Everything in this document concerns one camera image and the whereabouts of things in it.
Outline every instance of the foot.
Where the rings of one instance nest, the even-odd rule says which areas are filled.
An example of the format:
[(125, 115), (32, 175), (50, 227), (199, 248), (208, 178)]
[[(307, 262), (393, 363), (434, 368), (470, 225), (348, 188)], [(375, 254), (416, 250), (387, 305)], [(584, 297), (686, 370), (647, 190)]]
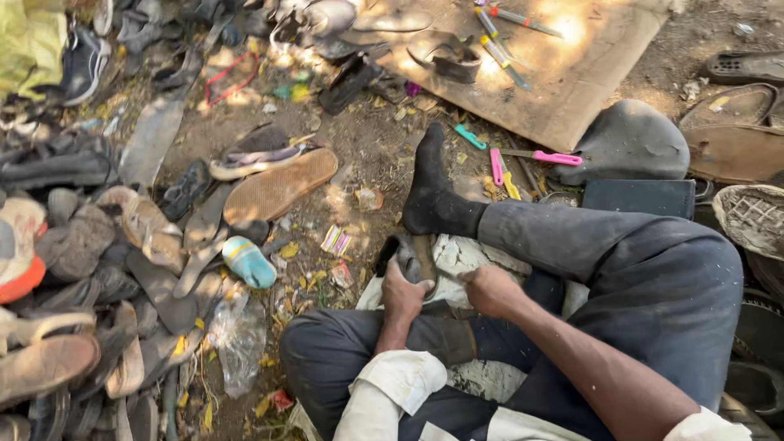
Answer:
[(475, 239), (487, 204), (462, 198), (444, 174), (444, 132), (434, 122), (416, 148), (414, 181), (403, 209), (403, 226), (413, 235), (450, 234)]

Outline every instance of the white sleeve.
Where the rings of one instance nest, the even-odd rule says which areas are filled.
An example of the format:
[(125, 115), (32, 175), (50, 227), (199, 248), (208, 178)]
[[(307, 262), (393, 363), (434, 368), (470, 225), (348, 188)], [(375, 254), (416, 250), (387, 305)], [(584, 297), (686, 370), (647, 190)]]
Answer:
[(699, 414), (684, 418), (664, 441), (751, 441), (751, 431), (700, 406)]
[(397, 441), (403, 412), (413, 415), (446, 384), (446, 368), (428, 352), (378, 354), (349, 386), (349, 399), (334, 441)]

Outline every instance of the red plastic strap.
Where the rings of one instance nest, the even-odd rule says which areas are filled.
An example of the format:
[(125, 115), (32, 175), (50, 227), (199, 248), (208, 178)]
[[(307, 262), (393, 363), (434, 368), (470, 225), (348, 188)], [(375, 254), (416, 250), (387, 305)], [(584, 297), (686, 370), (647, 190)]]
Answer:
[[(224, 76), (226, 76), (226, 74), (229, 73), (229, 71), (231, 71), (231, 69), (234, 69), (235, 67), (237, 67), (237, 65), (241, 61), (243, 61), (245, 58), (248, 58), (249, 56), (253, 57), (253, 69), (251, 69), (251, 75), (248, 77), (248, 79), (245, 80), (242, 84), (238, 84), (238, 85), (232, 87), (231, 89), (227, 90), (220, 97), (217, 97), (214, 101), (210, 101), (209, 100), (209, 85), (213, 84), (214, 82), (216, 82), (219, 79), (221, 79)], [(256, 71), (258, 69), (259, 69), (259, 55), (255, 54), (253, 52), (246, 53), (245, 55), (240, 56), (238, 59), (234, 60), (234, 62), (231, 64), (231, 66), (229, 66), (225, 71), (220, 72), (218, 75), (215, 75), (214, 77), (210, 78), (209, 81), (207, 81), (207, 84), (205, 84), (204, 91), (205, 91), (205, 99), (207, 100), (207, 105), (208, 106), (212, 106), (214, 104), (217, 104), (221, 100), (225, 100), (226, 97), (228, 97), (232, 93), (237, 92), (239, 89), (242, 89), (243, 87), (247, 86), (248, 83), (251, 82), (251, 80), (253, 80), (253, 78), (256, 76)]]

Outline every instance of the hand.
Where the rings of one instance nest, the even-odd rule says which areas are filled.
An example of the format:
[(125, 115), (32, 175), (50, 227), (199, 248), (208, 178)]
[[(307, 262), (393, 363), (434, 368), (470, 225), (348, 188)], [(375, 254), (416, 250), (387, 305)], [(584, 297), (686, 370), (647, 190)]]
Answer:
[(531, 301), (523, 289), (501, 268), (480, 266), (461, 274), (460, 280), (466, 284), (469, 303), (481, 314), (496, 319), (510, 320), (514, 307)]
[(384, 319), (403, 320), (409, 323), (422, 311), (425, 293), (432, 290), (435, 282), (423, 280), (416, 285), (403, 277), (397, 254), (387, 263), (387, 274), (381, 285), (381, 303), (384, 304)]

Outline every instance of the orange shoe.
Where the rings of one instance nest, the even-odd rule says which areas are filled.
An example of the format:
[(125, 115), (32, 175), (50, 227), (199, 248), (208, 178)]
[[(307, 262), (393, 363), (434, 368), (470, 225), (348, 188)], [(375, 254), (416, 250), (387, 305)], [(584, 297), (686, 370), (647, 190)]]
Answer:
[(0, 209), (0, 304), (30, 293), (46, 266), (35, 255), (36, 238), (46, 232), (46, 211), (25, 198), (8, 198)]

